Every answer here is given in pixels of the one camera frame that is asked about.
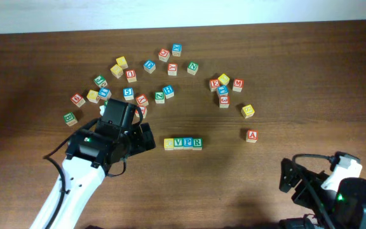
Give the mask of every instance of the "green led light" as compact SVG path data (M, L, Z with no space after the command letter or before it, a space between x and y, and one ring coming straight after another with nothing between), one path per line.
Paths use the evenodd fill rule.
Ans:
M338 194L337 200L338 201L343 201L344 200L344 197L342 197L341 193Z

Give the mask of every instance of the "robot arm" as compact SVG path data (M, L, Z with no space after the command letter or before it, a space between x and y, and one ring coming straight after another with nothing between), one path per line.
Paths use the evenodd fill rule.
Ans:
M140 119L132 123L135 111ZM103 117L81 127L44 158L59 177L31 228L74 228L88 199L106 176L121 175L126 158L156 147L151 128L142 122L136 105L109 99ZM50 158L68 141L63 169ZM124 161L121 174L109 173L111 165Z
M78 157L63 161L67 194L64 195L62 206L50 228L74 228L88 199L100 186L105 178L102 167L93 168L91 162ZM62 182L60 176L36 216L31 229L46 228L60 197Z

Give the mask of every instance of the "yellow block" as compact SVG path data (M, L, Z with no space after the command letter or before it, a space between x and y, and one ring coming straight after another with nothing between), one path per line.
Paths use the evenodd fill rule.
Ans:
M94 91L94 90L90 90L87 94L87 99L89 101L96 101L98 97L98 92Z
M242 108L241 110L241 113L242 115L244 116L244 118L249 118L251 117L252 115L254 115L255 113L255 110L254 108L251 106L251 104L245 106Z
M122 72L122 68L119 66L119 65L114 65L112 68L111 68L111 72L113 75L117 75L119 74L120 72Z
M165 139L163 145L165 146L165 150L174 150L175 148L173 139Z
M226 74L222 74L220 77L219 77L219 81L222 85L225 85L227 86L227 84L229 83L229 77L226 75Z
M126 63L125 57L120 57L116 59L117 64L122 68L126 69L128 68L128 64Z

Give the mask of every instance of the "wooden alphabet block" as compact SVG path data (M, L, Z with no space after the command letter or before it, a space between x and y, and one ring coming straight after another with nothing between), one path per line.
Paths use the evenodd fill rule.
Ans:
M163 92L155 92L155 103L157 104L165 103L165 95Z
M163 141L163 145L165 147L165 150L174 150L175 147L173 145L173 139L165 139Z
M175 149L183 149L183 138L181 137L178 137L178 138L175 138Z
M124 98L126 101L133 100L133 89L132 88L124 88L123 94L124 94Z
M148 106L149 105L149 101L147 100L147 98L144 94L137 97L137 103L139 106Z
M228 108L229 107L229 96L221 95L220 96L220 108Z
M203 149L203 139L193 139L193 150Z
M247 140L247 142L257 142L258 141L258 131L248 130L246 140Z
M229 77L226 75L226 74L222 74L220 77L219 77L219 81L220 81L220 84L221 85L228 85L229 83Z
M163 62L168 62L168 59L170 57L170 52L164 48L162 48L159 52L159 59Z
M66 122L66 124L68 124L69 127L77 123L77 119L72 112L65 114L63 118L64 122Z
M177 76L177 64L168 64L168 75Z
M196 75L197 70L198 70L198 64L193 61L190 62L189 67L187 67L187 72L194 76Z
M126 71L125 74L126 80L128 80L129 83L137 81L137 74L135 73L135 70Z
M146 118L147 108L143 106L138 106L138 108L140 108L140 110L142 111L143 118ZM135 111L135 115L139 118L138 110Z
M183 149L193 149L193 138L192 137L183 138Z
M144 64L144 69L145 69L145 71L149 72L149 74L152 74L153 71L155 71L155 69L156 69L155 62L153 62L151 60L147 60L147 62L145 62L145 64Z
M170 99L175 96L175 91L170 85L163 88L163 93L165 94L166 99Z
M217 95L221 97L222 95L228 95L228 87L221 86L217 88Z
M210 80L210 91L215 92L220 87L218 80Z
M124 71L122 71L122 68L119 65L114 65L111 68L111 73L117 77L117 79L119 79L119 77L121 77L124 74Z
M100 97L98 96L98 92L96 92L94 90L90 90L87 94L87 99L90 102L98 103L98 101L100 100Z
M100 91L98 92L98 96L103 101L107 101L111 97L111 92L106 88L101 88Z
M107 81L104 79L104 77L102 77L101 75L100 76L97 76L95 79L94 79L94 83L99 87L99 88L103 88L103 87L106 87L108 85Z
M117 64L122 68L126 69L128 68L128 64L126 63L125 57L120 57L116 59Z
M182 45L181 44L173 44L172 55L174 57L180 57L182 55Z
M244 81L240 79L235 79L233 84L233 91L234 92L241 92L242 88L244 87Z
M254 113L255 113L255 111L254 111L254 108L251 106L251 104L246 105L241 110L241 114L244 116L244 118L249 118L252 115L254 115Z
M73 97L71 97L71 101L77 106L81 107L86 101L83 99L83 97L79 94L74 94Z

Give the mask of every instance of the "row of blocks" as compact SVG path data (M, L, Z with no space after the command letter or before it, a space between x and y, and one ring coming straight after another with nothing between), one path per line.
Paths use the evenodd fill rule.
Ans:
M163 141L165 150L192 149L202 150L203 139L192 137L168 138Z

